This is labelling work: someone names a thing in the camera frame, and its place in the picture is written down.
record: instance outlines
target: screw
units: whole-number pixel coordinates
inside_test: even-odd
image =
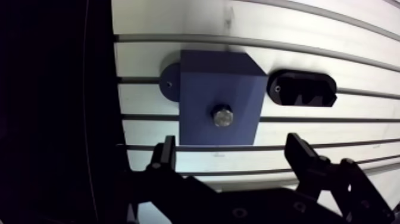
[[[217,127],[227,127],[233,122],[233,112],[229,105],[216,105],[211,115]]]
[[[232,210],[232,214],[234,217],[242,219],[247,216],[247,210],[243,208],[236,208]]]
[[[155,168],[155,169],[158,169],[158,168],[161,167],[161,164],[159,164],[159,163],[153,163],[153,164],[151,164],[151,167],[153,167],[153,168]]]
[[[280,92],[280,86],[275,86],[275,92]]]
[[[307,206],[306,206],[304,203],[299,202],[299,201],[295,202],[295,203],[293,204],[293,207],[294,207],[297,211],[300,211],[301,213],[305,213],[305,209],[307,208]]]

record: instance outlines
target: white slatwall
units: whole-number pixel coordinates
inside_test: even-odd
[[[400,9],[382,0],[291,0],[331,10],[400,35]],[[297,43],[357,55],[400,66],[400,42],[346,23],[286,8],[230,0],[115,0],[112,2],[114,33],[173,33],[227,35],[287,43]],[[232,19],[230,28],[226,20]],[[158,77],[168,64],[179,61],[181,49],[222,51],[226,46],[207,43],[116,43],[115,58],[120,77]],[[400,74],[394,71],[333,58],[273,49],[232,46],[246,52],[266,72],[279,68],[320,71],[331,75],[340,88],[399,94]],[[157,85],[119,85],[123,114],[178,115],[179,105],[165,99]],[[338,94],[332,108],[282,107],[265,97],[262,116],[340,117],[400,119],[400,101]],[[123,121],[127,144],[155,145],[166,135],[179,138],[177,122],[149,120]],[[254,145],[284,145],[286,135],[297,132],[310,144],[372,141],[400,138],[400,123],[260,123]],[[317,149],[338,162],[400,154],[400,143]],[[142,170],[149,163],[150,151],[129,151],[130,166]],[[362,168],[399,162],[394,158],[363,164]],[[178,152],[179,172],[229,172],[289,168],[282,151]],[[385,200],[394,207],[400,200],[399,171],[370,176]],[[218,188],[218,183],[256,183],[293,178],[293,173],[241,176],[199,176]],[[319,200],[337,210],[332,198]],[[165,223],[151,206],[142,223]]]

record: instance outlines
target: black oval mount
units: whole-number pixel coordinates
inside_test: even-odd
[[[282,69],[269,75],[267,93],[279,105],[331,107],[336,82],[324,73]]]

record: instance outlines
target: mounting hole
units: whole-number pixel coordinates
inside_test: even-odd
[[[275,86],[275,92],[280,92],[280,86]]]
[[[247,210],[243,208],[236,208],[232,210],[232,214],[235,218],[243,219],[247,216]]]

